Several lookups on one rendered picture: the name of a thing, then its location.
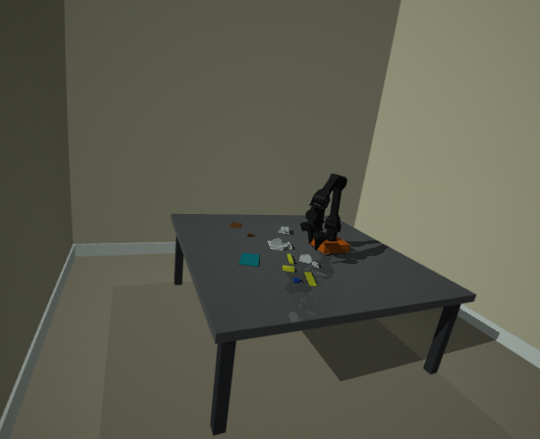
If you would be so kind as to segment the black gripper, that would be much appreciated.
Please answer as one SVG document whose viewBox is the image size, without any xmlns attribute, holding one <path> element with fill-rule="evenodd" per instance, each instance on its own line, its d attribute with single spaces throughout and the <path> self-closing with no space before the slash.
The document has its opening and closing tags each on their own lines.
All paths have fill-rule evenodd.
<svg viewBox="0 0 540 439">
<path fill-rule="evenodd" d="M 315 221 L 315 230 L 307 230 L 308 232 L 308 242 L 311 243 L 313 239 L 315 240 L 315 251 L 319 248 L 323 241 L 328 238 L 328 235 L 323 232 L 322 224 L 325 222 L 323 219 L 316 219 Z M 322 230 L 322 231 L 321 231 Z"/>
</svg>

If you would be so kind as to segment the teal flat rectangular plate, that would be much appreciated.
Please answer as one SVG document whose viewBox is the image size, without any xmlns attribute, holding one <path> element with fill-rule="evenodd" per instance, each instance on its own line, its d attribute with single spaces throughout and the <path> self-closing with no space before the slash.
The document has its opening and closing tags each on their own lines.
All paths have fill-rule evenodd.
<svg viewBox="0 0 540 439">
<path fill-rule="evenodd" d="M 243 253 L 242 252 L 242 256 L 241 256 L 241 260 L 240 260 L 239 264 L 258 267 L 258 263 L 259 263 L 259 255 L 258 254 L 251 254 L 251 253 Z"/>
</svg>

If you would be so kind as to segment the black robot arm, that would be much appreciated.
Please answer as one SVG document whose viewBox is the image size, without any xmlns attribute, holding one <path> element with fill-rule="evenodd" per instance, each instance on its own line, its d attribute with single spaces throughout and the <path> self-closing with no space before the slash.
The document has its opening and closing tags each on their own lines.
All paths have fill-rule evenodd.
<svg viewBox="0 0 540 439">
<path fill-rule="evenodd" d="M 337 234 L 341 230 L 340 225 L 340 197 L 341 191 L 346 187 L 348 179 L 346 177 L 331 174 L 329 180 L 322 189 L 319 189 L 311 199 L 309 206 L 311 209 L 307 211 L 306 218 L 308 221 L 300 223 L 301 229 L 306 230 L 315 230 L 315 221 L 317 219 L 324 219 L 325 208 L 330 202 L 330 193 L 333 190 L 332 202 L 330 215 L 325 221 L 325 229 L 327 229 L 326 234 L 328 235 L 328 241 L 337 241 Z M 317 204 L 315 204 L 315 203 Z"/>
</svg>

